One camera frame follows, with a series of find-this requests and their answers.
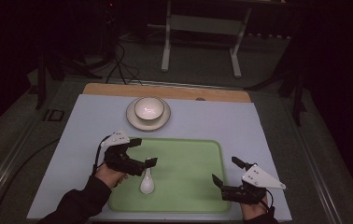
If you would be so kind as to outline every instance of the white table surface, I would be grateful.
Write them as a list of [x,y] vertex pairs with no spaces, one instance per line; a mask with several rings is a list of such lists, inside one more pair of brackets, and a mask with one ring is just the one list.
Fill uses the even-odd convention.
[[[137,130],[127,121],[125,110],[134,99],[87,94],[78,97],[27,218],[44,217],[55,210],[67,191],[83,189],[91,174],[100,141],[120,129],[135,137],[211,139],[219,142],[229,180],[225,184],[231,186],[241,185],[244,172],[232,163],[232,156],[249,163],[256,162],[267,173],[278,178],[254,104],[164,99],[171,107],[171,118],[158,131],[148,133]],[[275,218],[279,221],[291,220],[283,190],[270,191],[275,199]],[[92,217],[92,220],[124,221],[241,219],[237,203],[232,203],[231,209],[224,214],[120,213],[110,210],[106,204],[101,214]]]

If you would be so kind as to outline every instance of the white plate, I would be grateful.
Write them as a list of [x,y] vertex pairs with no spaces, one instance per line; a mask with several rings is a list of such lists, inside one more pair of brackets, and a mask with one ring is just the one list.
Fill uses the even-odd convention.
[[154,131],[156,129],[161,128],[171,117],[170,106],[163,99],[160,99],[162,101],[162,103],[164,104],[164,112],[162,113],[162,116],[159,117],[159,120],[155,124],[148,125],[142,119],[140,119],[135,114],[135,111],[134,111],[134,106],[135,106],[136,102],[138,102],[141,98],[137,98],[137,99],[133,100],[127,106],[127,113],[126,113],[127,120],[135,128],[142,130],[142,131]]

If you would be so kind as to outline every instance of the bowl on plate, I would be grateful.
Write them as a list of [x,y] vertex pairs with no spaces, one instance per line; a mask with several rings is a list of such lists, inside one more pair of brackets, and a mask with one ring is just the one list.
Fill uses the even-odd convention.
[[154,131],[161,128],[170,116],[170,106],[157,97],[137,98],[127,107],[128,121],[142,131]]

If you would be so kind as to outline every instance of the human hand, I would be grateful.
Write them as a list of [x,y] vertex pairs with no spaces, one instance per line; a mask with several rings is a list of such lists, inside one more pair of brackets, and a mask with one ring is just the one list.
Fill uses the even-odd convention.
[[95,177],[102,180],[110,189],[117,184],[121,184],[123,179],[127,179],[128,175],[122,172],[114,171],[106,166],[106,164],[98,167]]
[[[262,199],[267,204],[267,195]],[[240,203],[241,211],[243,213],[243,220],[249,220],[254,217],[267,213],[267,208],[262,203],[244,204]]]

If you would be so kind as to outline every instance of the white spoon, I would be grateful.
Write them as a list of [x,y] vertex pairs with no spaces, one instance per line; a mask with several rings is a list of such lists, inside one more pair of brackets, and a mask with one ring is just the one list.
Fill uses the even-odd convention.
[[150,194],[154,190],[153,179],[150,174],[150,168],[145,170],[145,176],[141,183],[141,192],[144,194]]

